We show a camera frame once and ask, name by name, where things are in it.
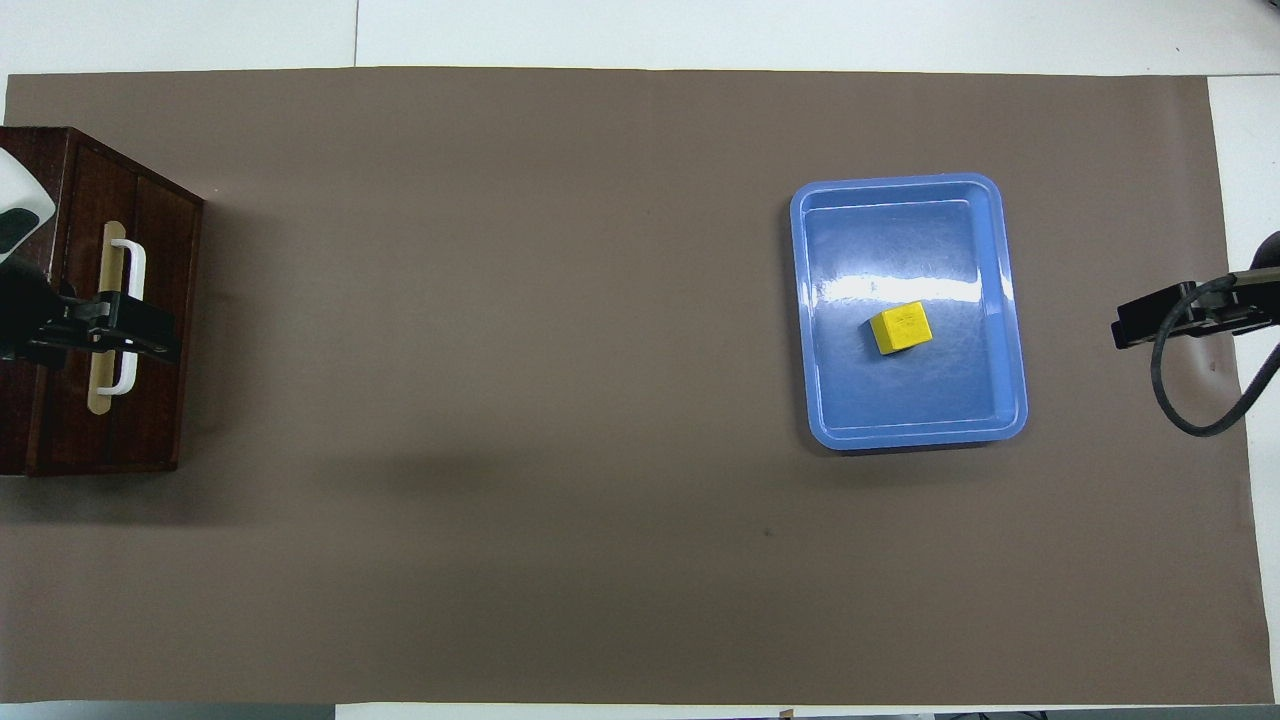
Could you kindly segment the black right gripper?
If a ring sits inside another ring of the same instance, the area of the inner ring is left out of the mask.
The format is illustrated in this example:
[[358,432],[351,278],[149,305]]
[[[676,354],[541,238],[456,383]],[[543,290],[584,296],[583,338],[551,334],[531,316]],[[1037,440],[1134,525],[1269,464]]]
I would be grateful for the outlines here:
[[1171,310],[1196,288],[1190,337],[1245,334],[1279,319],[1279,268],[1263,266],[1207,281],[1178,282],[1116,306],[1111,336],[1116,350],[1155,341]]

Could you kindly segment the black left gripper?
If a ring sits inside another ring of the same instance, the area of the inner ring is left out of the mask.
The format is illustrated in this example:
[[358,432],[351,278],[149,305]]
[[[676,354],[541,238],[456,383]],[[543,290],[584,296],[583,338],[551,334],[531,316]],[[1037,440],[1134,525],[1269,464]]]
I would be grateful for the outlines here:
[[[35,365],[64,365],[72,352],[96,350],[81,310],[90,301],[55,290],[37,266],[1,269],[3,359]],[[141,307],[127,292],[101,291],[92,299],[92,328],[105,350],[141,354],[161,363],[180,359],[175,316],[160,307]]]

